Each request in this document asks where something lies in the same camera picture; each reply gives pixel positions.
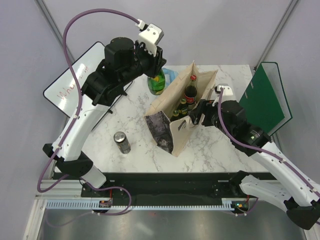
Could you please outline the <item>Coca-Cola glass bottle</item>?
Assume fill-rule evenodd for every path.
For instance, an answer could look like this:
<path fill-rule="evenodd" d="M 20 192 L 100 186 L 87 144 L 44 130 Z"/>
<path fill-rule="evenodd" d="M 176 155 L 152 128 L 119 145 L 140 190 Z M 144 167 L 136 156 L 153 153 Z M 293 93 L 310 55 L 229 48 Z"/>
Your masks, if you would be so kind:
<path fill-rule="evenodd" d="M 197 90 L 197 76 L 192 74 L 189 79 L 189 84 L 184 90 L 184 97 L 188 105 L 193 105 L 196 101 Z"/>

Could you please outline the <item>cream canvas Monet tote bag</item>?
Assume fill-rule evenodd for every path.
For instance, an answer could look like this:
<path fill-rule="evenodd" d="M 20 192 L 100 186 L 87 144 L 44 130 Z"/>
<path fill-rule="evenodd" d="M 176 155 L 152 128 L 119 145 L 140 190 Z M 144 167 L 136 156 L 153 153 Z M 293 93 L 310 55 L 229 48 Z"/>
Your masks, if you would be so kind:
<path fill-rule="evenodd" d="M 171 121 L 173 111 L 177 109 L 191 75 L 196 76 L 196 107 L 201 99 L 208 100 L 211 97 L 217 73 L 217 70 L 200 72 L 193 62 L 180 71 L 164 92 L 151 103 L 143 117 L 155 145 L 175 157 L 179 156 L 198 126 L 193 124 L 188 115 Z"/>

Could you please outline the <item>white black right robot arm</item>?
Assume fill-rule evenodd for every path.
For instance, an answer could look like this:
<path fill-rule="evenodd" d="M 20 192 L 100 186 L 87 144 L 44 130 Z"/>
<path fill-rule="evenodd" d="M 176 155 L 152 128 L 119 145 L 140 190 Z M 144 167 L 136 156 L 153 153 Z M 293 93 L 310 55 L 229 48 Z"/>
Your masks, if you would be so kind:
<path fill-rule="evenodd" d="M 216 127 L 240 152 L 266 168 L 283 186 L 276 189 L 239 171 L 229 184 L 235 197 L 255 196 L 282 209 L 289 219 L 304 230 L 320 223 L 320 185 L 306 176 L 271 141 L 260 127 L 248 122 L 246 110 L 235 100 L 205 100 L 188 112 L 193 125 Z"/>

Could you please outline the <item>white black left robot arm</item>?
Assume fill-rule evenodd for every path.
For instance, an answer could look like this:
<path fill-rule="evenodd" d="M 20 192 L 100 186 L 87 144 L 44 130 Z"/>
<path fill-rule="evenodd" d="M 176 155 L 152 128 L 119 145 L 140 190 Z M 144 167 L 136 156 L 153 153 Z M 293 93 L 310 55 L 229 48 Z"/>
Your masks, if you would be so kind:
<path fill-rule="evenodd" d="M 62 173 L 86 181 L 95 194 L 104 197 L 110 185 L 82 152 L 85 141 L 115 99 L 125 94 L 127 84 L 142 75 L 155 77 L 167 61 L 163 49 L 146 40 L 117 37 L 106 46 L 100 42 L 96 46 L 98 50 L 89 68 L 83 65 L 78 71 L 69 69 L 73 77 L 83 77 L 74 81 L 78 104 L 58 139 L 46 143 L 43 151 L 51 161 L 56 161 Z"/>

